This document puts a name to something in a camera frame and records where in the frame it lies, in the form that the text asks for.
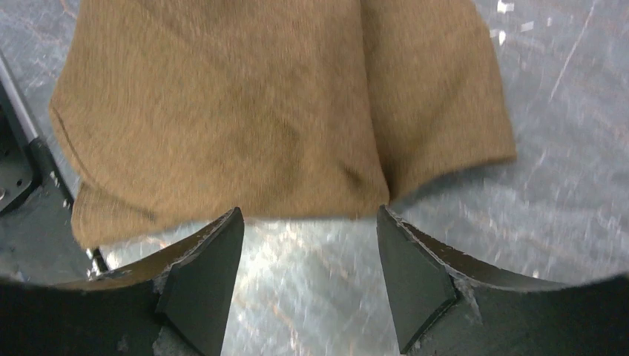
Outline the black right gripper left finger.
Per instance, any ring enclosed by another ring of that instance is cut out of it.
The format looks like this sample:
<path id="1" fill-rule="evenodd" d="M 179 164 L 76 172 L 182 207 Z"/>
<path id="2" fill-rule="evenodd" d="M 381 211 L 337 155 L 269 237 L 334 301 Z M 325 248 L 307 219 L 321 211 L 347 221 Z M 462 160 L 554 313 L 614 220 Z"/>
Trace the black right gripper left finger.
<path id="1" fill-rule="evenodd" d="M 92 280 L 1 281 L 3 355 L 219 355 L 243 247 L 233 208 L 177 243 Z"/>

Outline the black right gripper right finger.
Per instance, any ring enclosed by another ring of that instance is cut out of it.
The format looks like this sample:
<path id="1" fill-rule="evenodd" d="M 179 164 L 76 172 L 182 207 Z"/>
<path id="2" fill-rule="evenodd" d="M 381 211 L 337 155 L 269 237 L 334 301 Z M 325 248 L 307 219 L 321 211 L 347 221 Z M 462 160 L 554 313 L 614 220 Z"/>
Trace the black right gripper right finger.
<path id="1" fill-rule="evenodd" d="M 378 249 L 402 355 L 626 355 L 628 274 L 579 285 L 477 260 L 386 206 Z"/>

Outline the brown cloth napkin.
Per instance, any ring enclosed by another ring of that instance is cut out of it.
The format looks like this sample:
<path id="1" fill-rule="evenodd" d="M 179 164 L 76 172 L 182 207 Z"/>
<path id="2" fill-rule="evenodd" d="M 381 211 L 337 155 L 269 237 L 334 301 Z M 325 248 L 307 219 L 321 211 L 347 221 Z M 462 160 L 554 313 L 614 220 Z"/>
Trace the brown cloth napkin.
<path id="1" fill-rule="evenodd" d="M 236 206 L 365 217 L 516 156 L 471 1 L 82 1 L 49 116 L 84 248 Z"/>

